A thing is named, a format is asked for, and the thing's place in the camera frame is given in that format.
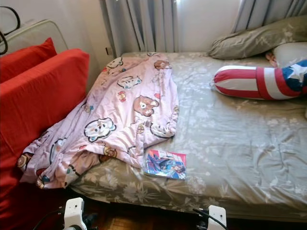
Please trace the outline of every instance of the white pillow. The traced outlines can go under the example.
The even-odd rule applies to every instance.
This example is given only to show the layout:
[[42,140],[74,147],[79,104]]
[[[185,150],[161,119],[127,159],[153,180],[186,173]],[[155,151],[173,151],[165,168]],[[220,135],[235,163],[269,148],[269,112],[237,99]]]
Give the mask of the white pillow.
[[277,66],[284,68],[307,59],[307,42],[292,42],[277,46],[273,53]]

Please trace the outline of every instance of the white star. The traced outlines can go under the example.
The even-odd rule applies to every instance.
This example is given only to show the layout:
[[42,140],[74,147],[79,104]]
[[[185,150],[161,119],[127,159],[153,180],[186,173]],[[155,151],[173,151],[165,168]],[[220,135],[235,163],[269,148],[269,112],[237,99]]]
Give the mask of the white star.
[[300,83],[304,80],[304,75],[307,73],[307,67],[294,64],[289,67],[293,72],[289,75],[289,78],[298,79]]

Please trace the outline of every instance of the pink blanket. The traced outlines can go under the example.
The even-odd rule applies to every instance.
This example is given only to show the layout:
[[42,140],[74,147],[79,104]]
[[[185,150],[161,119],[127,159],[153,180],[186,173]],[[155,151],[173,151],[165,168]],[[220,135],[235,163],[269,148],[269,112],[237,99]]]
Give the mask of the pink blanket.
[[175,134],[178,112],[164,55],[116,58],[86,99],[24,150],[21,182],[66,187],[106,156],[140,168],[146,147]]

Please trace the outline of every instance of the mattress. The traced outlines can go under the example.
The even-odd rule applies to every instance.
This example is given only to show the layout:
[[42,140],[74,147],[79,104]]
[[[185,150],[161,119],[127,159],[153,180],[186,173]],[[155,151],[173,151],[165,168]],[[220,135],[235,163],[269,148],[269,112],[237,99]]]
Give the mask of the mattress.
[[222,61],[204,53],[167,56],[178,87],[177,133],[146,152],[187,154],[186,180],[148,176],[111,159],[91,168],[71,188],[104,202],[184,212],[217,205],[227,217],[307,221],[306,98],[256,101],[212,88],[220,67],[269,67],[263,57]]

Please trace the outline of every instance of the book cover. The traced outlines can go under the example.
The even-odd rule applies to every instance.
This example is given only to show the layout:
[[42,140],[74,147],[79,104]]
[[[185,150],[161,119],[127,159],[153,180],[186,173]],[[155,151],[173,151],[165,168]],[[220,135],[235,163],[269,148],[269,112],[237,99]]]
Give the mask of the book cover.
[[171,179],[186,178],[186,155],[183,153],[149,150],[144,172]]

